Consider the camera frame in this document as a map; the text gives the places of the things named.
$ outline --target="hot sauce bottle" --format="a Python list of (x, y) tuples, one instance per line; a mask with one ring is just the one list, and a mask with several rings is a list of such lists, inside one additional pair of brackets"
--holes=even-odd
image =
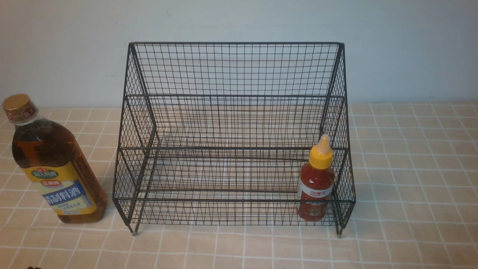
[(328, 203), (322, 201), (330, 199), (335, 180), (329, 140), (326, 134), (320, 137), (319, 144), (310, 150), (309, 162), (300, 170), (297, 199), (310, 202), (299, 202), (296, 210), (306, 221), (320, 221), (327, 213)]

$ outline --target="bottle label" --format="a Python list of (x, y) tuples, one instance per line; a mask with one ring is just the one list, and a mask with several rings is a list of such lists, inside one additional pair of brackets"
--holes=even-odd
[(297, 186), (297, 198), (301, 199), (302, 192), (313, 198), (324, 198), (324, 197), (327, 197), (330, 193), (332, 193), (333, 188), (334, 188), (334, 185), (330, 186), (330, 188), (325, 190), (314, 190), (305, 186), (302, 183), (302, 180), (299, 180), (299, 185)]
[(71, 162), (22, 170), (57, 215), (90, 214), (97, 209)]

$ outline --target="blue label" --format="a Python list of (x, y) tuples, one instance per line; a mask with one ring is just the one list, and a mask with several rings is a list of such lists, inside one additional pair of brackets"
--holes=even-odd
[(81, 183), (78, 179), (73, 181), (73, 185), (69, 187), (43, 195), (46, 202), (51, 206), (59, 205), (64, 202), (79, 198), (81, 196), (85, 198), (89, 205), (92, 204), (86, 195), (85, 189), (83, 189), (83, 186), (81, 186)]

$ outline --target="wire mesh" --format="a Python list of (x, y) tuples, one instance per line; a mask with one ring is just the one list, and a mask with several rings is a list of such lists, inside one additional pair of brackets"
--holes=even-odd
[[(125, 224), (347, 225), (355, 204), (341, 43), (131, 43), (113, 201)], [(325, 217), (295, 211), (331, 136)]]

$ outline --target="wire basket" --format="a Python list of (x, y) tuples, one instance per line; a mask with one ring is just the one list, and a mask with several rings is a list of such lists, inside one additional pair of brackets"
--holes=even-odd
[[(140, 223), (335, 225), (355, 205), (342, 43), (130, 43), (113, 202)], [(322, 134), (327, 213), (296, 213), (299, 170)]]

